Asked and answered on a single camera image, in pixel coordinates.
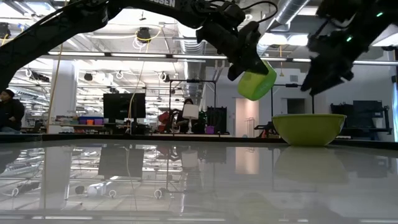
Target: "lime green cup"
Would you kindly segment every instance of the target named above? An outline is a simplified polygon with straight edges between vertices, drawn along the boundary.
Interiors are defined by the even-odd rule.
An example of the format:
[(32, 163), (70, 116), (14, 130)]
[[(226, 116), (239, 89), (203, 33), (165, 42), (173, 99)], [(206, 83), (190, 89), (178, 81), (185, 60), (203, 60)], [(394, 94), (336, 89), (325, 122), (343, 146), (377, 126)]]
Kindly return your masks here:
[(238, 93), (245, 98), (256, 101), (263, 97), (274, 86), (276, 72), (268, 62), (262, 61), (268, 68), (268, 74), (258, 74), (247, 71), (238, 84)]
[(339, 135), (346, 116), (288, 114), (272, 117), (279, 135), (292, 146), (326, 146)]

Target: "person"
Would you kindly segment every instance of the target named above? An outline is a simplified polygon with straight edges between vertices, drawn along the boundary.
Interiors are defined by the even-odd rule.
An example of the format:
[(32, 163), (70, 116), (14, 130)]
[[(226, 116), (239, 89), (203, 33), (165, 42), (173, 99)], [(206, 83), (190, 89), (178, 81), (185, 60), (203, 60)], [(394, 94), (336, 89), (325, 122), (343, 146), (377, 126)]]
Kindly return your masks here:
[[(185, 99), (184, 106), (187, 105), (187, 104), (188, 105), (192, 105), (193, 104), (193, 101), (192, 101), (191, 98)], [(188, 126), (189, 119), (185, 119), (185, 118), (182, 117), (183, 111), (184, 111), (184, 109), (182, 109), (182, 111), (180, 111), (178, 113), (177, 123), (176, 123), (176, 125), (180, 128), (180, 133), (186, 133), (189, 130), (189, 126)]]
[(8, 89), (0, 94), (0, 133), (20, 133), (25, 107), (14, 96), (15, 93)]

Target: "table surface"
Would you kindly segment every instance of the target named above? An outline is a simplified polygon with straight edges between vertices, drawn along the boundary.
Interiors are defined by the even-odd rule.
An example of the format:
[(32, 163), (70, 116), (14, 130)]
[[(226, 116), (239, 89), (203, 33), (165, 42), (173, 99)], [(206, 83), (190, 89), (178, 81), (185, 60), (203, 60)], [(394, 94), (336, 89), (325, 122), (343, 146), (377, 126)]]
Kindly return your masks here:
[[(398, 220), (398, 152), (392, 150), (105, 139), (0, 148), (0, 164), (7, 167), (0, 171), (2, 224), (42, 218), (44, 202), (49, 223)], [(131, 175), (142, 178), (126, 174), (126, 160)], [(41, 182), (40, 188), (11, 197), (18, 185), (32, 182)], [(79, 186), (85, 191), (78, 195)], [(169, 194), (157, 199), (161, 188)]]

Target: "white column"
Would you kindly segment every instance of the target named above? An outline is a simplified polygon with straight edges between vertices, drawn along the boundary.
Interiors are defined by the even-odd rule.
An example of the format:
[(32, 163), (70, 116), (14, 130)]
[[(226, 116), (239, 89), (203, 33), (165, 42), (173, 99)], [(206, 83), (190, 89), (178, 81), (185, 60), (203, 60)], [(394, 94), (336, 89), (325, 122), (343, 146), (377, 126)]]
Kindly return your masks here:
[(40, 189), (41, 209), (60, 210), (67, 204), (73, 148), (62, 146), (45, 149), (45, 164)]
[[(62, 60), (60, 62), (60, 68), (58, 71), (57, 86), (54, 86), (57, 64), (58, 61), (54, 60), (51, 88), (55, 87), (55, 91), (50, 121), (54, 121), (57, 115), (71, 116), (73, 115), (71, 111), (76, 110), (76, 91), (79, 78), (79, 69), (74, 61)], [(57, 134), (60, 131), (60, 126), (50, 126), (49, 128), (50, 134)]]

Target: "yellow-green bowl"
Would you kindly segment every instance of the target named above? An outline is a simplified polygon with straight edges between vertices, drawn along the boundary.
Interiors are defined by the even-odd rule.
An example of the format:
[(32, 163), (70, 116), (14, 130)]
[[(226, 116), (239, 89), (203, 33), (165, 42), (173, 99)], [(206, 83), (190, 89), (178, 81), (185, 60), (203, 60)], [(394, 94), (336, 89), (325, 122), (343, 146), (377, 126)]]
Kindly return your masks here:
[(340, 133), (346, 116), (340, 114), (278, 115), (272, 122), (292, 146), (326, 146)]

